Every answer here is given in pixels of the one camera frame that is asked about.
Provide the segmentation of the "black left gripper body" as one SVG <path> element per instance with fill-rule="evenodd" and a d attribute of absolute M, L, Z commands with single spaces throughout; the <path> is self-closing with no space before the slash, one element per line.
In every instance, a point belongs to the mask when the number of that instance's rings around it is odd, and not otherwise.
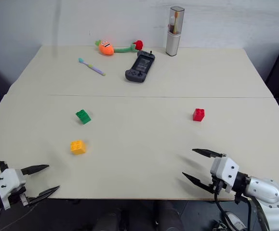
<path fill-rule="evenodd" d="M 10 205 L 15 205 L 19 202 L 25 207 L 29 206 L 29 199 L 26 196 L 26 187 L 22 187 L 16 192 L 12 192 L 10 196 L 8 197 Z"/>

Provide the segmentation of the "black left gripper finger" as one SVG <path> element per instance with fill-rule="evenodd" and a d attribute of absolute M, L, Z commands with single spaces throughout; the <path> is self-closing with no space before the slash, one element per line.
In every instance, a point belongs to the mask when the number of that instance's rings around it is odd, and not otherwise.
<path fill-rule="evenodd" d="M 54 192 L 56 192 L 58 189 L 60 188 L 60 186 L 55 186 L 53 188 L 47 189 L 43 192 L 41 192 L 37 197 L 30 197 L 28 199 L 28 205 L 34 205 L 37 204 L 39 202 L 41 202 L 42 200 L 48 198 L 50 195 L 52 195 Z"/>
<path fill-rule="evenodd" d="M 34 165 L 34 166 L 29 166 L 29 167 L 21 169 L 21 172 L 23 175 L 32 175 L 32 174 L 40 172 L 48 167 L 49 167 L 49 165 Z"/>

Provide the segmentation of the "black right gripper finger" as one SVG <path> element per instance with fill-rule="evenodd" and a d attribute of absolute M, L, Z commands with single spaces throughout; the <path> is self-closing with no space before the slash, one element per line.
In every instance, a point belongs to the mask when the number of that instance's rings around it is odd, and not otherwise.
<path fill-rule="evenodd" d="M 200 154 L 200 155 L 203 155 L 205 157 L 208 157 L 208 158 L 216 158 L 216 157 L 226 157 L 226 154 L 221 154 L 221 153 L 217 153 L 217 152 L 214 152 L 214 151 L 211 151 L 211 150 L 208 150 L 208 149 L 192 149 L 192 151 Z"/>
<path fill-rule="evenodd" d="M 203 184 L 199 179 L 187 174 L 187 173 L 182 173 L 188 180 L 190 180 L 194 185 L 202 188 L 203 190 L 209 192 L 209 193 L 212 193 L 214 194 L 214 190 L 213 190 L 213 186 L 208 186 L 208 185 L 205 185 Z"/>

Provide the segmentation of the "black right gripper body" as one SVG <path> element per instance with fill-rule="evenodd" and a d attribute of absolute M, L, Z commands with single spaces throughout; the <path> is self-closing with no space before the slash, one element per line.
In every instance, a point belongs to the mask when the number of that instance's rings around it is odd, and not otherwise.
<path fill-rule="evenodd" d="M 222 179 L 212 176 L 212 183 L 209 184 L 209 187 L 213 194 L 218 195 L 222 189 L 226 189 L 226 183 Z"/>

